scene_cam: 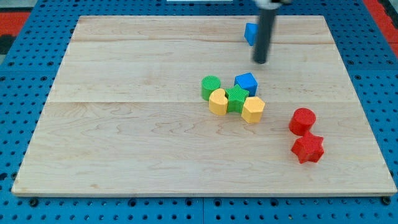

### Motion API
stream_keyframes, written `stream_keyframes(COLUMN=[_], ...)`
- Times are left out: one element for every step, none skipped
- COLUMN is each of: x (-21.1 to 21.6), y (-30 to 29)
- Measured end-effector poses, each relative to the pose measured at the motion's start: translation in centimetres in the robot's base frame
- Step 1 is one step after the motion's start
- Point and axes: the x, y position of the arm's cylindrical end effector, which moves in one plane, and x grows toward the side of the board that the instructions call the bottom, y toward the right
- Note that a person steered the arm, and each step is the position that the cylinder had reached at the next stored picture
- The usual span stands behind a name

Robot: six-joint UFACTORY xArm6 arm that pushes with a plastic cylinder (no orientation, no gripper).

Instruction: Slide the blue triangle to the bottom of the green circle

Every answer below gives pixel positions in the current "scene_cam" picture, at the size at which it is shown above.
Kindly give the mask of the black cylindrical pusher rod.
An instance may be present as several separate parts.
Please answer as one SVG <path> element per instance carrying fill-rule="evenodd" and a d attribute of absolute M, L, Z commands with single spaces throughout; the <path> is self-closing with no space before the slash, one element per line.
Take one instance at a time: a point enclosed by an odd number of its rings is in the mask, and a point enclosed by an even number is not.
<path fill-rule="evenodd" d="M 252 59 L 258 64 L 267 62 L 277 9 L 260 9 L 257 21 L 257 34 Z"/>

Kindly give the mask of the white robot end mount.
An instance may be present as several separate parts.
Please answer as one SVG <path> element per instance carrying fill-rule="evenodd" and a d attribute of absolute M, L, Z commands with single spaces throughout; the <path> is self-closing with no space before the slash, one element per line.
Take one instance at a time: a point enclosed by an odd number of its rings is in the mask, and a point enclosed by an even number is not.
<path fill-rule="evenodd" d="M 292 0 L 253 0 L 259 9 L 278 9 L 282 5 L 291 4 Z"/>

